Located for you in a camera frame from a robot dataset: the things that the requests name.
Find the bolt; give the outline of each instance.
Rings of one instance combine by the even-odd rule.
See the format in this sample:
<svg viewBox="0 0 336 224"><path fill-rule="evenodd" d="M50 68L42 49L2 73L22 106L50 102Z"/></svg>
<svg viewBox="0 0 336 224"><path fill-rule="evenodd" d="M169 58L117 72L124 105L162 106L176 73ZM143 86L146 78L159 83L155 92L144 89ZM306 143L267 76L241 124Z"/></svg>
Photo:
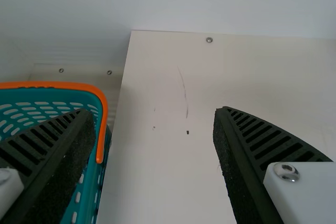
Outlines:
<svg viewBox="0 0 336 224"><path fill-rule="evenodd" d="M277 163L273 166L274 173L281 179L296 182L300 179L300 173L296 168L287 163Z"/></svg>

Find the pencil mark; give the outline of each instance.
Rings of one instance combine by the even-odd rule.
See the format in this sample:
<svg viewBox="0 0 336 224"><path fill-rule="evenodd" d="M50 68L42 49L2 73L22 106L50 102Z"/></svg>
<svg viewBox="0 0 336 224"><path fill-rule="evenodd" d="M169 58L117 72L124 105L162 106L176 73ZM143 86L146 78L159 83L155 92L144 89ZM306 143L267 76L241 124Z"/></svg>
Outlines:
<svg viewBox="0 0 336 224"><path fill-rule="evenodd" d="M185 104L186 104L186 112L185 112L185 118L188 118L188 114L189 114L189 104L188 104L188 100L187 100L187 91L185 89L185 84L184 84L184 79L183 79L183 76L182 76L182 73L180 71L180 68L177 67L178 69L178 72L180 73L180 76L181 76L181 79L182 79L182 84L183 84L183 89L184 89L184 100L185 100Z"/></svg>

